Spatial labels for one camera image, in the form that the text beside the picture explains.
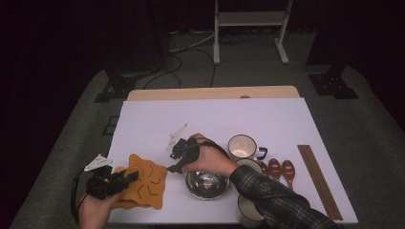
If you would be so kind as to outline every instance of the wooden spoon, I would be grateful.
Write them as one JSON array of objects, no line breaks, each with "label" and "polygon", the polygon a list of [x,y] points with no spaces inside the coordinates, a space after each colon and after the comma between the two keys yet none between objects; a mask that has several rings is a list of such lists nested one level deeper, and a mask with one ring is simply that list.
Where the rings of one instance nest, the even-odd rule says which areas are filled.
[{"label": "wooden spoon", "polygon": [[294,180],[294,177],[295,177],[295,168],[294,168],[294,165],[292,164],[292,162],[289,160],[285,160],[283,162],[282,171],[283,171],[283,176],[288,181],[289,189],[293,190],[292,181]]},{"label": "wooden spoon", "polygon": [[262,173],[268,177],[268,168],[265,165],[265,163],[261,160],[257,161],[257,163],[259,164],[260,168],[262,169]]},{"label": "wooden spoon", "polygon": [[276,158],[272,158],[268,162],[268,175],[273,177],[275,180],[280,181],[281,176],[281,165]]}]

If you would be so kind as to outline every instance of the human hand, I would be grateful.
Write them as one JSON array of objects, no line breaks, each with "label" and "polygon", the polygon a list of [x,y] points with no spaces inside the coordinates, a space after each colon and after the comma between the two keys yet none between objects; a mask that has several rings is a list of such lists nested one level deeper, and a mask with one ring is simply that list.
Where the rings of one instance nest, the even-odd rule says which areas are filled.
[{"label": "human hand", "polygon": [[78,209],[79,228],[104,228],[110,217],[114,203],[116,203],[124,193],[125,190],[106,199],[98,199],[90,195],[81,198],[81,204]]},{"label": "human hand", "polygon": [[[196,138],[197,142],[203,143],[207,140],[201,134],[195,134],[190,138]],[[208,174],[229,177],[238,167],[238,164],[223,155],[219,150],[211,146],[200,146],[198,160],[181,168],[183,172],[204,171]]]}]

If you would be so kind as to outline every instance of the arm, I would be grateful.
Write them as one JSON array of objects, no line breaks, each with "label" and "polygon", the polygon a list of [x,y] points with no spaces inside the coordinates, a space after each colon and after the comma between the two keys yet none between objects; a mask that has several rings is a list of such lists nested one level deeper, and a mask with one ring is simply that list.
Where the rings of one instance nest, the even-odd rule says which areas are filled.
[{"label": "arm", "polygon": [[230,180],[241,195],[253,201],[271,228],[339,228],[334,221],[310,208],[305,198],[247,165],[236,169]]},{"label": "arm", "polygon": [[104,228],[108,222],[114,203],[116,203],[123,194],[124,191],[106,199],[98,199],[90,195],[83,197],[78,209],[79,228]]},{"label": "arm", "polygon": [[[206,138],[196,134],[198,142]],[[204,171],[229,177],[238,192],[255,204],[271,228],[336,228],[335,222],[311,209],[308,201],[290,191],[288,187],[265,177],[247,165],[238,166],[213,147],[202,146],[197,161],[182,168],[187,171]]]}]

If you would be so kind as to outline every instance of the stainless steel bowl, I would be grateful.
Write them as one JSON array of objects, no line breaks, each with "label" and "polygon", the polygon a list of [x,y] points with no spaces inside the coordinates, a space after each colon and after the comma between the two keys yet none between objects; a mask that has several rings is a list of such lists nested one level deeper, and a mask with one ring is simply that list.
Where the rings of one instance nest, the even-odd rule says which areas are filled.
[{"label": "stainless steel bowl", "polygon": [[188,172],[185,175],[185,184],[188,190],[197,198],[218,198],[229,184],[229,179],[219,175],[205,172]]}]

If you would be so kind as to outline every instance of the white mug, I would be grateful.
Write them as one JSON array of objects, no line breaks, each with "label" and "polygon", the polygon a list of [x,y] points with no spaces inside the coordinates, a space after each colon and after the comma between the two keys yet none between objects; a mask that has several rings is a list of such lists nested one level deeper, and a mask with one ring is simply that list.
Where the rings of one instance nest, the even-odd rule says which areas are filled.
[{"label": "white mug", "polygon": [[265,222],[265,218],[259,214],[253,202],[241,195],[238,196],[236,217],[243,227],[249,229],[258,228]]},{"label": "white mug", "polygon": [[256,142],[248,135],[235,135],[228,142],[228,151],[233,161],[249,158],[256,159],[256,152],[264,152],[258,156],[258,160],[263,160],[267,155],[267,148],[258,147]]},{"label": "white mug", "polygon": [[237,160],[236,163],[238,165],[246,164],[246,165],[252,167],[257,172],[262,173],[262,167],[260,167],[260,165],[252,159],[249,159],[249,158],[240,159],[240,160]]}]

